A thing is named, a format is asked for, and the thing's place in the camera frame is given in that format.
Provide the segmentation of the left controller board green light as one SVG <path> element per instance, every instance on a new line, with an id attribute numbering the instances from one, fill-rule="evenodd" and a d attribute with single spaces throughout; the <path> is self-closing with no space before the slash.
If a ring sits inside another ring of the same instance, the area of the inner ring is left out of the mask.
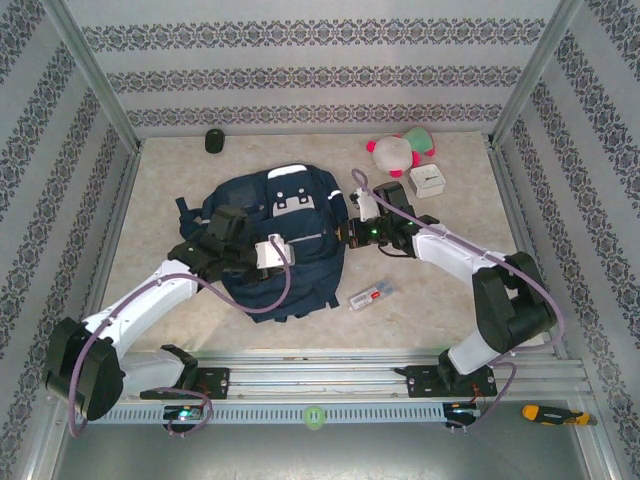
<path id="1" fill-rule="evenodd" d="M 200 405 L 169 405 L 164 408 L 163 421 L 165 423 L 195 424 L 207 418 L 206 410 Z"/>

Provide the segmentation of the right controller board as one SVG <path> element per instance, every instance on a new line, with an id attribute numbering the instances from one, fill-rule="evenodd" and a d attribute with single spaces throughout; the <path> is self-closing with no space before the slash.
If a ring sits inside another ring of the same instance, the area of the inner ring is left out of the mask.
<path id="1" fill-rule="evenodd" d="M 481 413 L 476 408 L 464 407 L 458 404 L 444 406 L 445 425 L 448 428 L 469 427 L 480 418 Z"/>

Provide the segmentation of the small white box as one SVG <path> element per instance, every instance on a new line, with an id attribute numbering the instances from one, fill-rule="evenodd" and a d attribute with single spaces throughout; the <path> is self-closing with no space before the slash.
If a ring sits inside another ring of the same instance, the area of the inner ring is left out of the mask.
<path id="1" fill-rule="evenodd" d="M 446 180 L 436 165 L 428 164 L 410 170 L 409 184 L 415 196 L 424 199 L 441 194 Z"/>

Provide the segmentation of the white pink green plush toy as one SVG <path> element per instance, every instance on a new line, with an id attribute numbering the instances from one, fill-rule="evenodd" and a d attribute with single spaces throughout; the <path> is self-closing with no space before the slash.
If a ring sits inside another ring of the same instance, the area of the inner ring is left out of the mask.
<path id="1" fill-rule="evenodd" d="M 365 148 L 376 168 L 392 178 L 400 178 L 407 170 L 419 167 L 423 156 L 435 155 L 434 139 L 422 127 L 369 141 Z"/>

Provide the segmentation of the aluminium frame post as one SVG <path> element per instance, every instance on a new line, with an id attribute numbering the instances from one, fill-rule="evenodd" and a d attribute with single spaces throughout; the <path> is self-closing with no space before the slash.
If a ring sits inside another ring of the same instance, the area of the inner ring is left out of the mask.
<path id="1" fill-rule="evenodd" d="M 141 141 L 65 0 L 40 1 L 127 150 L 138 152 Z"/>
<path id="2" fill-rule="evenodd" d="M 489 145 L 493 149 L 504 142 L 583 3 L 584 0 L 559 1 L 493 131 L 488 136 Z"/>

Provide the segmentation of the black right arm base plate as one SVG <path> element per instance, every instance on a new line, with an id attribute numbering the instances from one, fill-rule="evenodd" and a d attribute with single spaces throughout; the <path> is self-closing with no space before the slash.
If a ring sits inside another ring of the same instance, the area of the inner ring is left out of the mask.
<path id="1" fill-rule="evenodd" d="M 409 365 L 394 368 L 393 372 L 404 378 L 410 398 L 477 398 L 498 393 L 494 371 L 489 366 L 468 375 L 444 365 Z"/>

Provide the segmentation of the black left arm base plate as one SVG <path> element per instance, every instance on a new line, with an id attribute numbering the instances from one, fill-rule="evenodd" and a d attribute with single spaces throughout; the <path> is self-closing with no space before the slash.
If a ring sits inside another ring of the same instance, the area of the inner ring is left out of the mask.
<path id="1" fill-rule="evenodd" d="M 187 369 L 170 387 L 142 391 L 143 400 L 202 399 L 225 400 L 230 383 L 228 368 L 197 367 Z"/>

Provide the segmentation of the yellow black utility knife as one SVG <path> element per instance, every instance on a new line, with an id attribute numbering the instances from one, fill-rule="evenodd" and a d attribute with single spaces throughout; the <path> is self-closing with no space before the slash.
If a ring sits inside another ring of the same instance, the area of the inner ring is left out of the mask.
<path id="1" fill-rule="evenodd" d="M 525 419 L 547 426 L 596 426 L 598 420 L 589 413 L 568 408 L 527 404 L 522 408 Z"/>

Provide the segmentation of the clear package with red label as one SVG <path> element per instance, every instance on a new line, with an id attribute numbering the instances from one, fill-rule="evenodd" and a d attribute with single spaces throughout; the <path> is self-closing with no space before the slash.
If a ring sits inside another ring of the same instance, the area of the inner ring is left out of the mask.
<path id="1" fill-rule="evenodd" d="M 348 298 L 352 311 L 361 311 L 389 297 L 396 292 L 395 284 L 388 278 L 381 279 Z"/>

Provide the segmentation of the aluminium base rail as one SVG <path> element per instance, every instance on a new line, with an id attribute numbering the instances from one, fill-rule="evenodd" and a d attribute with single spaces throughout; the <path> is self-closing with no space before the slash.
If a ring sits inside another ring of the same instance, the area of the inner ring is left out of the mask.
<path id="1" fill-rule="evenodd" d="M 434 365 L 427 349 L 250 349 L 199 351 L 206 367 L 230 370 L 230 402 L 329 402 L 408 399 L 406 380 L 395 372 L 413 365 Z M 561 400 L 589 397 L 591 382 L 580 360 L 541 353 L 509 355 L 516 376 L 507 400 Z"/>

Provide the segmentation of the aluminium side rail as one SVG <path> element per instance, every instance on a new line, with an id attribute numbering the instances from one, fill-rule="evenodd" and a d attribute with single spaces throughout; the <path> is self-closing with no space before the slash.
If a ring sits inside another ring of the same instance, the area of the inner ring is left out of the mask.
<path id="1" fill-rule="evenodd" d="M 80 314 L 81 321 L 101 310 L 143 148 L 144 145 L 141 145 L 135 153 L 131 154 L 126 168 L 122 172 L 106 224 L 106 230 L 102 237 L 97 264 L 84 297 L 84 305 Z"/>
<path id="2" fill-rule="evenodd" d="M 525 216 L 503 155 L 497 147 L 493 146 L 487 135 L 483 136 L 483 140 L 515 246 L 519 250 L 534 255 L 536 250 L 526 228 Z M 598 424 L 595 426 L 570 427 L 575 438 L 571 457 L 579 460 L 581 467 L 579 477 L 582 480 L 621 480 L 621 470 L 606 432 L 604 416 L 597 404 L 596 391 L 594 383 L 589 377 L 587 364 L 582 358 L 569 353 L 565 340 L 559 341 L 553 347 L 553 351 L 556 358 L 555 366 L 568 367 L 573 362 L 579 370 L 580 378 L 575 381 L 575 386 L 563 393 L 566 407 L 588 411 L 598 419 Z"/>

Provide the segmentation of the navy blue backpack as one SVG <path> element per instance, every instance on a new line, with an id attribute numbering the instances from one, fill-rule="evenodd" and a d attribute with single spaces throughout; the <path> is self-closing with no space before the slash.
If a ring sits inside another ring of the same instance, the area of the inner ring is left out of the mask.
<path id="1" fill-rule="evenodd" d="M 222 205 L 244 210 L 253 233 L 278 233 L 295 253 L 292 276 L 281 270 L 279 287 L 224 287 L 254 322 L 284 322 L 338 306 L 345 246 L 336 232 L 348 210 L 330 172 L 289 164 L 239 176 L 218 185 L 199 208 L 209 215 Z"/>

